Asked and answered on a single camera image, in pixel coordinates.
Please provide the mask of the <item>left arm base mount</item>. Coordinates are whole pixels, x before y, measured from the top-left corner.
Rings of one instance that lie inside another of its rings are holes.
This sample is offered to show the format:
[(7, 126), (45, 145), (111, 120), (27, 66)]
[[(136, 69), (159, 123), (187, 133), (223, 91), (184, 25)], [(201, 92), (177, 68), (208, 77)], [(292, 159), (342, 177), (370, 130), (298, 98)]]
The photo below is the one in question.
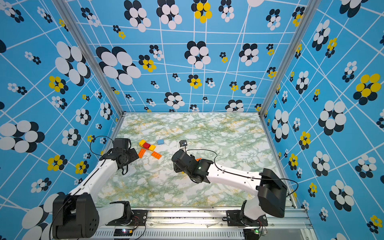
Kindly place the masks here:
[(147, 210), (131, 210), (131, 212), (127, 216), (122, 216), (117, 220), (113, 220), (107, 224), (107, 226), (118, 226), (118, 227), (136, 227), (136, 226), (144, 226), (146, 224), (148, 217)]

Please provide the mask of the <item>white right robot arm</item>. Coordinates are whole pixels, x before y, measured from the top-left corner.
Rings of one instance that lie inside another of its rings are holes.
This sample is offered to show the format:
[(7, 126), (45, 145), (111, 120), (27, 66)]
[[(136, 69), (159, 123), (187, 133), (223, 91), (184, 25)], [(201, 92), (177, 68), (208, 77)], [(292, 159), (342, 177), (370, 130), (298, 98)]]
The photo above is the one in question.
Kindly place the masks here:
[(222, 184), (243, 190), (252, 196), (242, 203), (240, 213), (229, 221), (247, 227), (268, 225), (267, 215), (285, 217), (288, 187), (271, 169), (247, 172), (225, 167), (215, 160), (196, 159), (188, 154), (187, 147), (180, 148), (172, 156), (174, 171), (183, 172), (196, 184)]

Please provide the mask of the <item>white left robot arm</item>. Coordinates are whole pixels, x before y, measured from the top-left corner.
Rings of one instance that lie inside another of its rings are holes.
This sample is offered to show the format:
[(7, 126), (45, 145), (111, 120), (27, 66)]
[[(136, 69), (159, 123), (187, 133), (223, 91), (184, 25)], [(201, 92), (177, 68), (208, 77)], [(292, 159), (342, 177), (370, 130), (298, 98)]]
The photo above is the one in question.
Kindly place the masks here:
[(99, 227), (112, 221), (130, 223), (135, 219), (128, 201), (112, 202), (97, 208), (94, 198), (118, 170), (128, 172), (128, 165), (139, 158), (130, 139), (116, 138), (113, 148), (103, 154), (95, 169), (67, 195), (53, 202), (50, 235), (56, 240), (91, 238)]

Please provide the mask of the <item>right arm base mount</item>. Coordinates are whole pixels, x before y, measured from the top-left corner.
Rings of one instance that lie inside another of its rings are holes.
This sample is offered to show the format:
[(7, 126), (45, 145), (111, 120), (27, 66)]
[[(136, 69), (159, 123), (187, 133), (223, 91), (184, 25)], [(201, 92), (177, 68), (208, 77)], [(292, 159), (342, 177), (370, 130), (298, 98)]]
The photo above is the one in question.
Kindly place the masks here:
[(228, 210), (223, 221), (230, 227), (267, 227), (268, 220), (266, 215), (260, 216), (257, 220), (252, 220), (244, 215), (241, 210)]

